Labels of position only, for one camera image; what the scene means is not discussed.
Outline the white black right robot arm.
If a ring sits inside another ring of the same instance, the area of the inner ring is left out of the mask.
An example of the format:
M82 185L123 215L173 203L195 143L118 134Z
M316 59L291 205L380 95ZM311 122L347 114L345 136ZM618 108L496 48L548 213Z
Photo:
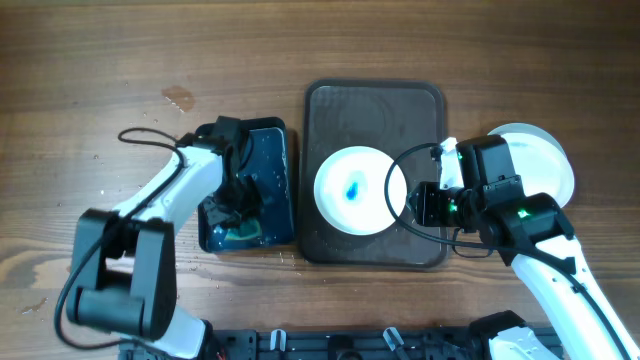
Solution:
M531 291L573 359L636 359L639 348L591 274L574 228L548 194L517 178L474 188L422 182L407 197L415 221L480 236Z

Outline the green yellow sponge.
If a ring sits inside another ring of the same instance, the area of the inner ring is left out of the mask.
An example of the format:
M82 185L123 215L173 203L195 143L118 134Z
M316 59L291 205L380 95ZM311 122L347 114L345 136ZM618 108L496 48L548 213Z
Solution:
M260 222L255 219L247 219L238 226L229 227L224 237L225 241L255 241L262 236Z

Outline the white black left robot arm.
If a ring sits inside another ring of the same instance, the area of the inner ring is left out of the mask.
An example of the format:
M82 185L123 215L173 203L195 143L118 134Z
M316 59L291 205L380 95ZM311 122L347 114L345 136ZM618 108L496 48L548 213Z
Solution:
M220 359L211 326L177 304L175 237L197 209L205 225L234 239L262 234L263 201L243 175L256 142L245 130L168 137L167 165L134 197L78 220L71 272L53 326L62 322L116 333L117 347L174 359Z

